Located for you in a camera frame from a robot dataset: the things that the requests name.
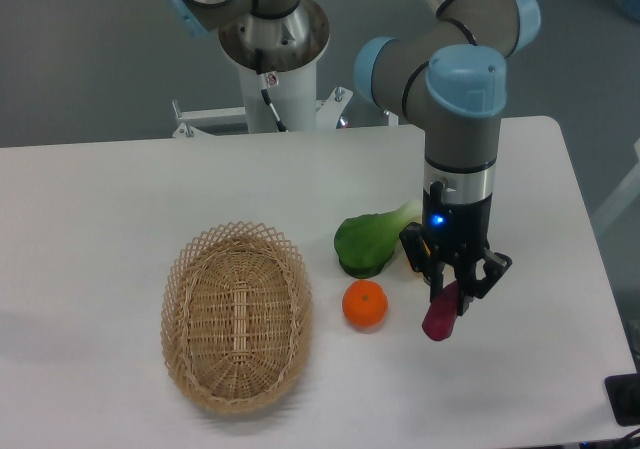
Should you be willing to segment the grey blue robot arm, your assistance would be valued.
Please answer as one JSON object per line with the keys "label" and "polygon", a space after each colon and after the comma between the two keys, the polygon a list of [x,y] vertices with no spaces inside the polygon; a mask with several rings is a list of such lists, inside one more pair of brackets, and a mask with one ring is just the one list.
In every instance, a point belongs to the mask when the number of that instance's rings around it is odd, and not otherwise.
{"label": "grey blue robot arm", "polygon": [[[314,83],[291,88],[285,75],[313,64],[328,22],[312,0],[169,0],[187,30],[217,32],[250,80],[243,91],[253,132],[315,125]],[[430,318],[458,317],[510,267],[487,232],[506,61],[541,23],[536,0],[426,0],[437,25],[411,43],[379,37],[358,53],[357,91],[423,130],[422,219],[400,235],[412,268],[430,288]]]}

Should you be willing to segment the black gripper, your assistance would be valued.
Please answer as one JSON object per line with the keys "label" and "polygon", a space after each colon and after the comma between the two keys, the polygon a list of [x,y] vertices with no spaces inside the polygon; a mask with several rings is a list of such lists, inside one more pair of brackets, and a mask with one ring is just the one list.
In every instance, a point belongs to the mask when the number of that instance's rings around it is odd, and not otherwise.
{"label": "black gripper", "polygon": [[445,201],[442,182],[423,191],[420,223],[408,224],[399,238],[413,271],[423,275],[434,302],[456,279],[457,315],[474,298],[482,299],[510,268],[512,260],[490,250],[488,228],[492,198],[471,204]]}

